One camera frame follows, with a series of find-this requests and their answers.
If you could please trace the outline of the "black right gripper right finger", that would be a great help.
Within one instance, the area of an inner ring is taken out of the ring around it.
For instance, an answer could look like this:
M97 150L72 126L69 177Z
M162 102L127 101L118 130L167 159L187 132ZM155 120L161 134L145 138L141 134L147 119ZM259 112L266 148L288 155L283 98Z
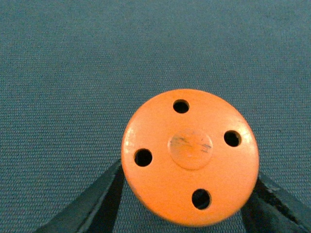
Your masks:
M248 233L309 233L311 208L259 172L255 188L241 208Z

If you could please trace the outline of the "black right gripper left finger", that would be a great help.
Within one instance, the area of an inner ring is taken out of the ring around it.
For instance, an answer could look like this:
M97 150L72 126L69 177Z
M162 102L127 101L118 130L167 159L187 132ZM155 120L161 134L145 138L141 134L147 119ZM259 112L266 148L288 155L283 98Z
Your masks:
M124 185L118 159L92 185L60 213L36 230L37 233L113 232Z

